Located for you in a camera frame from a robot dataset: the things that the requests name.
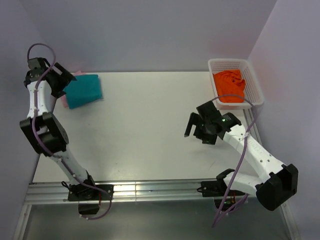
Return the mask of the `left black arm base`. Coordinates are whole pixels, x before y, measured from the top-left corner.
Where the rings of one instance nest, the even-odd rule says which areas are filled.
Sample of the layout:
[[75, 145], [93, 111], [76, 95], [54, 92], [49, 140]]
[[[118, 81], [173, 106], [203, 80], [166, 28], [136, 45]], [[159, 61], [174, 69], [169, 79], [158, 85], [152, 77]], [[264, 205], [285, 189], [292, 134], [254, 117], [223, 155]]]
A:
[[81, 184], [72, 185], [69, 188], [67, 200], [70, 202], [112, 200], [114, 193], [114, 186], [112, 184], [99, 184], [96, 187], [102, 189], [105, 193]]

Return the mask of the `teal t-shirt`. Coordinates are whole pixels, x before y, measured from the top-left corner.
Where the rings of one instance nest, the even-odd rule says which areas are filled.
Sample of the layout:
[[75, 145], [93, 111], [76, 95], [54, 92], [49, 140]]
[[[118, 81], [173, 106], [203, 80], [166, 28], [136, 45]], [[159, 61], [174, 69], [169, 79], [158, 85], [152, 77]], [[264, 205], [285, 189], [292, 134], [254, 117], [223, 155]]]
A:
[[75, 80], [64, 88], [64, 92], [69, 109], [79, 108], [103, 99], [101, 81], [97, 74], [75, 76]]

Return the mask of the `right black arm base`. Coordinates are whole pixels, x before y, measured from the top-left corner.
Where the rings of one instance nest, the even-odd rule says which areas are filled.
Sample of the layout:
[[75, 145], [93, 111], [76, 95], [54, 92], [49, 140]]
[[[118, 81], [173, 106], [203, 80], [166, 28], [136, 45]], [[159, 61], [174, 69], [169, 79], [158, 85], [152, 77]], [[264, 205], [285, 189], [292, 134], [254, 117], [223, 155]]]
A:
[[223, 180], [202, 181], [200, 187], [196, 189], [202, 197], [223, 197], [227, 190], [227, 185]]

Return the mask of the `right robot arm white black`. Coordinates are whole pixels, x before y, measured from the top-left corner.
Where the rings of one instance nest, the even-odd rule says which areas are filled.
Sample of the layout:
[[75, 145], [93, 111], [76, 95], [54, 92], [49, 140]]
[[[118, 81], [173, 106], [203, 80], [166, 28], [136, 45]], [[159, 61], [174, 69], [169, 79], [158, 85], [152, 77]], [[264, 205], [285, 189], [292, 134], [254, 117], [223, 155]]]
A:
[[196, 110], [189, 116], [185, 137], [195, 128], [193, 136], [203, 144], [214, 145], [217, 139], [223, 140], [238, 153], [244, 154], [244, 159], [257, 174], [254, 177], [228, 168], [215, 180], [201, 182], [197, 191], [203, 197], [248, 194], [256, 196], [265, 209], [274, 211], [297, 193], [298, 169], [272, 156], [233, 113], [221, 114], [212, 101], [198, 106]]

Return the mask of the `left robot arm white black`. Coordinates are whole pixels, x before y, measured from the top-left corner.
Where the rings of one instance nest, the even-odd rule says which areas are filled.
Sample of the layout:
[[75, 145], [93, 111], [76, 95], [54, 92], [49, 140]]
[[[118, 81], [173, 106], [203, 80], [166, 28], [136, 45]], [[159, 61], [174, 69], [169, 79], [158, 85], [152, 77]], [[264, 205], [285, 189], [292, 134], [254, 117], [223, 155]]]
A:
[[19, 126], [35, 152], [53, 160], [69, 179], [62, 182], [70, 193], [86, 200], [96, 197], [98, 188], [93, 178], [75, 159], [69, 149], [66, 130], [49, 110], [47, 95], [58, 99], [75, 77], [59, 63], [50, 65], [43, 57], [27, 60], [29, 71], [24, 85], [30, 96], [29, 111]]

